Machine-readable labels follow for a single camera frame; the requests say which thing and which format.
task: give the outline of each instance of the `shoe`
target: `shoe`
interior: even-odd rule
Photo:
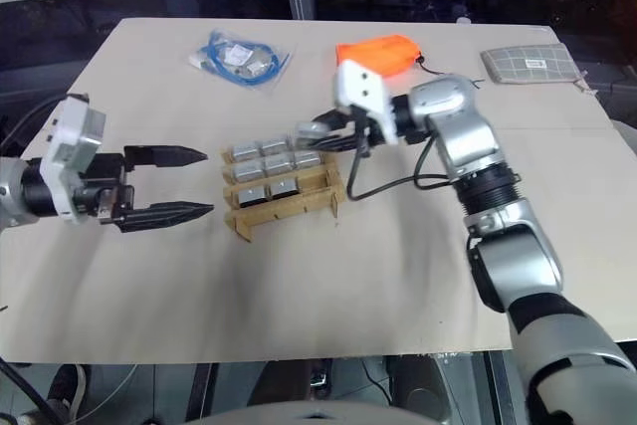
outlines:
[[[87,395],[91,368],[88,365],[62,365],[49,388],[48,400],[60,400],[69,408],[69,418],[73,422]]]

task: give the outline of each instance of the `white pad with grid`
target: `white pad with grid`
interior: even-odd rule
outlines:
[[[499,84],[576,82],[583,77],[564,44],[506,47],[480,55]]]

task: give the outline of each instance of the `blue cable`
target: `blue cable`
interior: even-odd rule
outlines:
[[[279,74],[281,69],[288,61],[288,58],[290,57],[290,55],[287,54],[281,61],[277,54],[275,54],[274,51],[266,44],[257,44],[252,42],[220,42],[220,38],[221,34],[213,33],[210,36],[208,45],[201,49],[201,52],[206,54],[210,62],[212,62],[212,66],[204,64],[203,68],[209,72],[212,72],[213,74],[217,74],[220,77],[229,80],[234,84],[239,84],[246,87],[253,87],[255,85],[264,84],[265,82],[270,81]],[[240,45],[246,49],[252,50],[253,52],[256,50],[266,52],[266,54],[268,54],[271,59],[270,66],[261,75],[253,78],[242,77],[241,75],[228,70],[226,68],[226,64],[221,61],[220,55],[225,49],[232,48],[235,45]]]

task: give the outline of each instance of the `orange bag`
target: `orange bag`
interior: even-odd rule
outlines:
[[[402,35],[388,35],[357,44],[338,44],[336,60],[354,60],[383,77],[400,74],[420,55],[420,47]]]

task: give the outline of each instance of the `plastic bag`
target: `plastic bag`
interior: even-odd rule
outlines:
[[[292,53],[268,44],[239,39],[214,30],[208,45],[192,54],[194,67],[247,88],[271,89],[288,66]]]

